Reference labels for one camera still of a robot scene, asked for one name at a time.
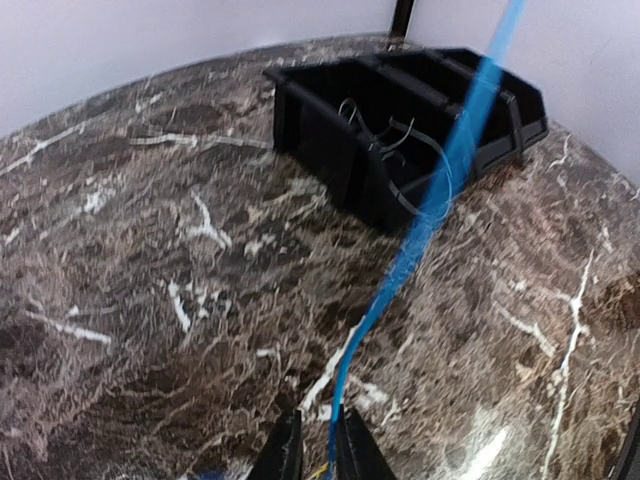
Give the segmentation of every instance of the black pole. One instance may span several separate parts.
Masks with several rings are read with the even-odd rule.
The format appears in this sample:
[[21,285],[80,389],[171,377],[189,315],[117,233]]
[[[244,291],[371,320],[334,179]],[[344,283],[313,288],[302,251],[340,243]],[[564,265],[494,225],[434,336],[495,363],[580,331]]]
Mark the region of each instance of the black pole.
[[391,24],[391,32],[389,32],[392,37],[406,37],[414,1],[415,0],[397,0],[396,11],[393,14],[393,23]]

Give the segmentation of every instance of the blue rope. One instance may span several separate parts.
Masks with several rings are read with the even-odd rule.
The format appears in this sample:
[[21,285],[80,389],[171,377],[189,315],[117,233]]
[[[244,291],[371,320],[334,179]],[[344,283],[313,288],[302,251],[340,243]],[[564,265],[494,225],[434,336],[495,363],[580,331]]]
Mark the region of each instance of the blue rope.
[[[510,1],[493,37],[487,57],[480,63],[478,73],[473,79],[463,109],[465,113],[459,116],[445,145],[444,151],[446,158],[450,160],[460,159],[458,164],[459,168],[453,168],[451,171],[453,196],[457,196],[460,193],[469,175],[476,146],[482,135],[495,96],[499,90],[498,85],[500,84],[502,70],[497,65],[504,60],[509,44],[511,43],[513,31],[524,9],[524,4],[525,0]],[[429,246],[431,237],[442,225],[448,213],[450,202],[453,201],[448,189],[448,172],[442,163],[443,160],[441,158],[431,185],[422,201],[420,208],[421,214],[414,220],[411,231],[397,254],[382,287],[348,343],[340,362],[331,405],[331,421],[329,424],[329,470],[325,475],[325,479],[327,480],[333,478],[333,468],[336,459],[338,416],[349,365],[353,360],[353,356],[364,336],[416,269]]]

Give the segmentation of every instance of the storage bin compartment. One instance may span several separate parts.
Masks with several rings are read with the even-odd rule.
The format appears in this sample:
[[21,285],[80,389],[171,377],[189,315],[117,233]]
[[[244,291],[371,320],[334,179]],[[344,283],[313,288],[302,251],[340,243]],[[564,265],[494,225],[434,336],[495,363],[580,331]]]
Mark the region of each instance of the storage bin compartment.
[[[370,225],[406,224],[441,154],[421,134],[442,146],[454,118],[357,60],[265,74],[277,85],[276,150],[295,156],[335,205]],[[385,150],[393,144],[393,153]]]
[[[436,50],[445,59],[463,65],[475,75],[483,56],[466,48],[441,48]],[[503,70],[500,89],[511,93],[518,101],[522,121],[522,136],[525,148],[542,140],[549,133],[547,115],[542,93],[533,85],[513,73]]]
[[[396,79],[406,88],[440,104],[454,116],[463,108],[475,75],[468,66],[432,50],[378,54],[362,60],[377,68],[383,75]],[[524,95],[522,92],[537,92],[517,77],[508,75],[508,83],[517,84],[521,95]],[[521,153],[524,148],[547,134],[542,96],[537,93],[538,96],[528,94],[522,97],[526,107],[523,108],[518,96],[501,87],[476,151],[474,165],[478,176]],[[542,126],[543,131],[534,132],[531,125],[527,125],[528,128],[525,129],[522,115],[530,122],[533,118],[538,122],[542,121],[542,125],[537,125]]]

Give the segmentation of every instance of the marble table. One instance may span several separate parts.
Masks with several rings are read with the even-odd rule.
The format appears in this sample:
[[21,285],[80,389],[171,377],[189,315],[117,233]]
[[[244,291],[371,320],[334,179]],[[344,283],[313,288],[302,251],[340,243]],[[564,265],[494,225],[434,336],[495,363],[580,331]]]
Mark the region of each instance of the marble table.
[[[349,330],[399,240],[271,149],[273,65],[215,59],[0,143],[0,478],[241,475],[282,408],[307,469]],[[602,479],[640,394],[640,195],[553,125],[468,189],[346,399],[402,480]]]

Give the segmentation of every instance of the yellow wire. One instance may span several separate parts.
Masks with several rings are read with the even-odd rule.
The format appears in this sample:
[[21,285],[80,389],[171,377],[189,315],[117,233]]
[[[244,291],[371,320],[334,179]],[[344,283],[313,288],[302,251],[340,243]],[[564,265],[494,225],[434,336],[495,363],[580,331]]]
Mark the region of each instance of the yellow wire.
[[322,475],[327,473],[327,470],[329,470],[329,464],[325,463],[318,470],[313,472],[313,475],[311,475],[311,477],[309,477],[309,480],[318,480],[320,477],[322,477]]

